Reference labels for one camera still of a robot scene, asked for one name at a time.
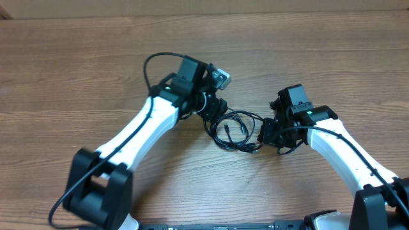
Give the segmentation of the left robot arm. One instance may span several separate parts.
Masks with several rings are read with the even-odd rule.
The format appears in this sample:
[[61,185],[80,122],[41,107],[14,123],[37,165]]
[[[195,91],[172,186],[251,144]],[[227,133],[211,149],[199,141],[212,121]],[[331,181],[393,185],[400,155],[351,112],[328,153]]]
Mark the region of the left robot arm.
[[130,212],[133,173],[143,158],[180,120],[197,114],[215,121],[226,112],[226,101],[215,94],[230,75],[211,63],[181,59],[176,73],[148,87],[143,108],[122,131],[95,151],[75,154],[59,204],[90,222],[90,229],[140,229]]

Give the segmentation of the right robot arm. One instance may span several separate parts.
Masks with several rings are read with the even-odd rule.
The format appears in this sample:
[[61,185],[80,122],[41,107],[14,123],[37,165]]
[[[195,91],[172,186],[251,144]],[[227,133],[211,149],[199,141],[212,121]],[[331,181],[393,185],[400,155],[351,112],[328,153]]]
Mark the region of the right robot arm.
[[324,210],[303,220],[274,222],[275,229],[408,229],[408,179],[378,163],[354,140],[326,105],[314,107],[301,84],[286,87],[270,103],[258,141],[287,155],[302,144],[317,151],[353,196],[350,214]]

